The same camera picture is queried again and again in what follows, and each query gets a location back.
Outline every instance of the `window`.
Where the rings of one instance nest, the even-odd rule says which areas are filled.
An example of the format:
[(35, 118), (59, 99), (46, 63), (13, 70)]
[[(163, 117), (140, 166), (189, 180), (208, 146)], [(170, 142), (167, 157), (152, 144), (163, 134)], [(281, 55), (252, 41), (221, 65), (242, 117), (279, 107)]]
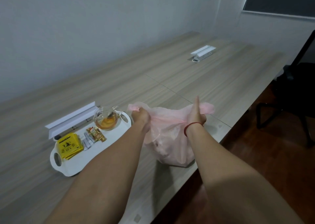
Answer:
[(315, 17), (315, 0), (246, 0), (243, 10)]

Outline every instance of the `glass teapot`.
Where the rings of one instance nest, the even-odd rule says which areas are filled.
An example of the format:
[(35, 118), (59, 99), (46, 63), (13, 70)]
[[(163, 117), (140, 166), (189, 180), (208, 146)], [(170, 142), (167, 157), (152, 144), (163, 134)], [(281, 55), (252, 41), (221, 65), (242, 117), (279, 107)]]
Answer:
[(93, 121), (96, 126), (102, 130), (111, 130), (115, 127), (121, 111), (115, 111), (118, 106), (112, 108), (106, 106), (100, 106), (94, 113)]

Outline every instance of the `forearm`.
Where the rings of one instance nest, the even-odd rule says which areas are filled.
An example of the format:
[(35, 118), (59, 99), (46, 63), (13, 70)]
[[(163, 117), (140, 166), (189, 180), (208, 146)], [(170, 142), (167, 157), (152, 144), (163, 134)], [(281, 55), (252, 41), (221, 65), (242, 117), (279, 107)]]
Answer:
[[(117, 223), (124, 213), (145, 132), (139, 121), (88, 163), (47, 223)], [(72, 206), (71, 212), (65, 212)]]
[(187, 129), (213, 209), (225, 223), (301, 223), (256, 170), (216, 142), (200, 124)]

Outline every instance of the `hand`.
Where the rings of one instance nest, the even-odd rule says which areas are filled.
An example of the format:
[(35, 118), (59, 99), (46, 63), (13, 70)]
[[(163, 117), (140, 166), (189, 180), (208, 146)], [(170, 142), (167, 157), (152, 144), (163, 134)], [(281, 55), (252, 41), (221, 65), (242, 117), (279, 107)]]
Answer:
[(199, 109), (199, 96), (196, 96), (195, 102), (192, 105), (191, 112), (188, 114), (187, 123), (199, 122), (202, 125), (207, 121), (207, 117), (205, 115), (200, 114)]
[(133, 111), (131, 116), (135, 123), (142, 122), (144, 124), (144, 131), (146, 133), (150, 130), (151, 116), (145, 109), (140, 107), (139, 111)]

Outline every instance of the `table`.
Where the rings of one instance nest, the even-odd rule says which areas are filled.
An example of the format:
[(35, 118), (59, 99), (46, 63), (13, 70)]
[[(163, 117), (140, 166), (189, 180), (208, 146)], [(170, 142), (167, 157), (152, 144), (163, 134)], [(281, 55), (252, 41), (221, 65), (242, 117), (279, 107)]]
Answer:
[[(216, 47), (199, 63), (191, 52)], [(90, 103), (118, 105), (142, 101), (151, 107), (180, 109), (193, 102), (215, 105), (207, 116), (217, 140), (228, 133), (287, 61), (264, 48), (189, 32), (107, 65), (0, 104), (0, 220), (42, 223), (74, 178), (49, 162), (54, 142), (44, 127)], [(121, 223), (150, 223), (197, 169), (160, 164), (142, 148)]]

